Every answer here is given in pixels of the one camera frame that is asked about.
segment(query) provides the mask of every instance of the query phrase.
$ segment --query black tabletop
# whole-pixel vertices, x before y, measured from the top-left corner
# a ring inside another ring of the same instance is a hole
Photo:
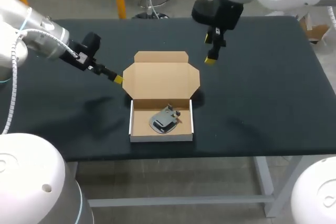
[[[207,27],[189,18],[59,20],[75,40],[102,37],[96,57],[118,73],[139,50],[186,51],[200,70],[193,142],[130,143],[130,99],[104,76],[29,57],[18,71],[10,132],[50,141],[68,161],[336,153],[336,98],[297,21],[242,17],[214,66]],[[11,86],[1,91],[0,125]]]

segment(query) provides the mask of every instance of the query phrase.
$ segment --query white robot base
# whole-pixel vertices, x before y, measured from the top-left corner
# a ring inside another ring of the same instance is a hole
[[[77,181],[48,141],[2,135],[0,150],[0,223],[94,224]]]
[[[291,199],[297,224],[336,223],[336,157],[308,167],[298,178]]]

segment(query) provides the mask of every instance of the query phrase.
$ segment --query gray metal bracket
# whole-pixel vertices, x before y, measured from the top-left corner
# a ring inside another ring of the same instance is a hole
[[[177,118],[180,115],[180,111],[173,110],[173,107],[168,104],[167,107],[150,118],[149,125],[156,132],[166,134],[177,126]]]

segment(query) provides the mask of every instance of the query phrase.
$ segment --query open cardboard box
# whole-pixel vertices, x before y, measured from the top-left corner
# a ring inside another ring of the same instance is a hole
[[[188,63],[186,52],[139,51],[123,72],[122,87],[132,97],[129,135],[131,142],[192,141],[193,107],[190,97],[200,86],[200,72]],[[168,104],[179,110],[178,124],[159,134],[150,118]]]

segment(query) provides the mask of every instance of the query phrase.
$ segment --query metal stand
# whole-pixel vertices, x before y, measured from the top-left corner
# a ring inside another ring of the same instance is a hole
[[[169,0],[152,0],[153,7],[161,6],[168,2]],[[139,6],[146,8],[146,12],[139,13],[135,15],[133,18],[142,18],[142,19],[157,19],[154,14],[153,8],[150,6],[149,0],[141,0],[139,2]],[[157,13],[159,18],[169,18],[167,15],[163,13]]]
[[[285,203],[290,199],[296,180],[311,164],[319,160],[319,156],[293,156],[285,174],[278,185],[273,187],[265,157],[255,157],[256,170],[259,177],[262,195],[244,196],[193,196],[193,197],[157,197],[127,199],[91,199],[91,207],[120,206],[157,206],[157,205],[188,205],[188,204],[246,204],[265,203],[266,217],[276,217]],[[68,163],[72,172],[76,172],[77,162]]]

